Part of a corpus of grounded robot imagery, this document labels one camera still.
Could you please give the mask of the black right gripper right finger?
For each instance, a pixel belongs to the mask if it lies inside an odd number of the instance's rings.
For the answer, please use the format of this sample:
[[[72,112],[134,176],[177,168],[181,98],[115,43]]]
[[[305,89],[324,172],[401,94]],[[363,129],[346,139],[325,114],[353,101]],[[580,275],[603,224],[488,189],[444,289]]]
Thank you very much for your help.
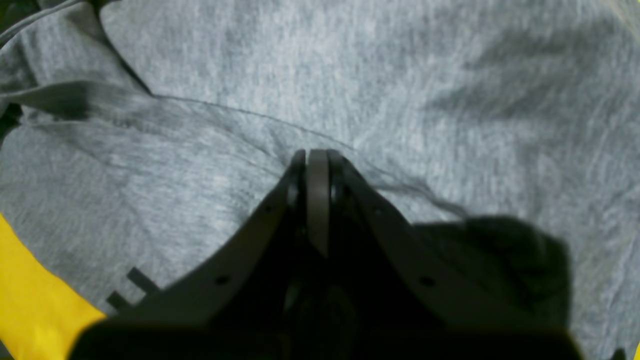
[[[461,223],[416,227],[338,151],[306,162],[310,243],[349,285],[375,356],[580,360],[565,251]]]

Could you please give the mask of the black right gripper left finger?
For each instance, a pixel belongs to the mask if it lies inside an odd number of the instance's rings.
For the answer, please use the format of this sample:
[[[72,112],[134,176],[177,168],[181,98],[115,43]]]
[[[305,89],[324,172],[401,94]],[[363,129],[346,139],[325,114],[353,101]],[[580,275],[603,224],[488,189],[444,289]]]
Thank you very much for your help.
[[[298,229],[306,221],[306,151],[217,253],[165,288],[138,268],[136,304],[114,291],[116,314],[87,328],[71,360],[285,360],[280,329]]]

